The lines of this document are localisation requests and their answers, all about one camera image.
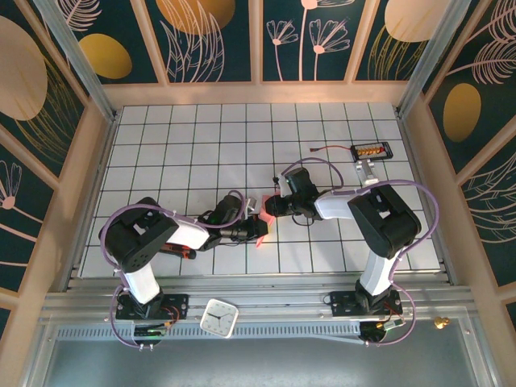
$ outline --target dark teal wallpaper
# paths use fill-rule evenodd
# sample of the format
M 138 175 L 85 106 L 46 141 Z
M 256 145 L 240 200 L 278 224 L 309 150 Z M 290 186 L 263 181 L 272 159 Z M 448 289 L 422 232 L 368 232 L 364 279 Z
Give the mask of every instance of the dark teal wallpaper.
M 442 0 L 381 0 L 356 80 L 408 81 L 446 5 Z
M 0 340 L 2 340 L 2 335 L 7 326 L 7 320 L 9 319 L 10 310 L 0 308 Z
M 169 81 L 250 81 L 248 0 L 146 0 Z
M 53 191 L 0 146 L 0 288 L 17 292 Z
M 469 3 L 468 11 L 466 12 L 466 15 L 463 17 L 462 22 L 460 22 L 460 25 L 457 27 L 455 34 L 453 34 L 453 37 L 450 40 L 450 43 L 448 44 L 448 47 L 446 50 L 444 50 L 443 55 L 440 57 L 439 62 L 435 65 L 434 71 L 432 71 L 432 74 L 428 77 L 427 83 L 422 88 L 423 93 L 427 93 L 428 89 L 432 85 L 432 82 L 434 81 L 435 77 L 437 76 L 437 73 L 441 69 L 441 65 L 445 61 L 445 59 L 450 55 L 450 51 L 455 46 L 455 43 L 457 42 L 457 39 L 459 39 L 460 34 L 464 30 L 464 27 L 466 27 L 466 24 L 468 24 L 469 18 L 471 18 L 471 15 L 473 11 L 476 9 L 476 6 L 478 5 L 478 2 L 480 0 L 471 0 Z
M 342 81 L 364 4 L 264 0 L 263 80 Z
M 499 286 L 516 281 L 516 137 L 462 185 Z
M 516 13 L 494 0 L 430 101 L 459 172 L 516 114 Z
M 129 0 L 56 4 L 102 84 L 157 83 Z
M 0 124 L 59 176 L 84 106 L 13 2 L 0 5 L 0 52 Z

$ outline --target clock face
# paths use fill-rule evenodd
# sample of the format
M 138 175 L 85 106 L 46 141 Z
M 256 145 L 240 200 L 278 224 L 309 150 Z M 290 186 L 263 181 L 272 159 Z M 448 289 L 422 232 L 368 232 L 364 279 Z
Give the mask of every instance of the clock face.
M 201 320 L 201 328 L 214 335 L 228 338 L 235 327 L 239 311 L 235 306 L 211 299 Z

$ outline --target wire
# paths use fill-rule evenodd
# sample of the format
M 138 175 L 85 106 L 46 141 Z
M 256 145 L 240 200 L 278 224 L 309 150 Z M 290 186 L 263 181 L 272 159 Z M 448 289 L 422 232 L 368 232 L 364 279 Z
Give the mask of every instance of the wire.
M 315 223 L 315 220 L 313 218 L 312 219 L 312 223 L 307 223 L 307 224 L 303 224 L 303 223 L 298 223 L 298 221 L 296 220 L 296 215 L 295 214 L 292 214 L 292 221 L 294 223 L 296 223 L 298 226 L 302 226 L 302 227 L 310 227 L 312 224 Z
M 322 151 L 323 149 L 328 149 L 328 148 L 341 148 L 341 149 L 346 149 L 347 151 L 352 150 L 351 148 L 344 147 L 343 145 L 327 145 L 326 147 L 310 148 L 310 152 Z

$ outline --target red wire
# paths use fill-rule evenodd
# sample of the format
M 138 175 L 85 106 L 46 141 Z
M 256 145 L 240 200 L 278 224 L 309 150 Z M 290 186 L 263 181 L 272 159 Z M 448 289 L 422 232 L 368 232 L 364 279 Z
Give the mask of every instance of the red wire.
M 310 148 L 310 152 L 322 151 L 323 149 L 327 149 L 327 148 L 342 148 L 342 149 L 346 149 L 347 151 L 351 151 L 350 148 L 344 147 L 343 145 L 327 145 L 326 147 L 322 147 L 322 148 Z

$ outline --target black cable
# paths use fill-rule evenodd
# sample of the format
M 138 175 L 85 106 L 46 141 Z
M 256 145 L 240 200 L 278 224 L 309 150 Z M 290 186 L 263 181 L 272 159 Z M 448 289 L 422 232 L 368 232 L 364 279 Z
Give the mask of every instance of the black cable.
M 315 220 L 314 220 L 313 218 L 311 218 L 311 219 L 312 219 L 312 223 L 310 223 L 310 224 L 309 224 L 309 223 L 307 223 L 307 224 L 302 224 L 302 223 L 298 223 L 298 221 L 296 220 L 296 218 L 295 218 L 295 215 L 294 215 L 294 214 L 292 215 L 292 221 L 293 221 L 294 223 L 296 223 L 298 226 L 310 227 L 312 224 L 314 224 L 314 223 L 315 223 Z

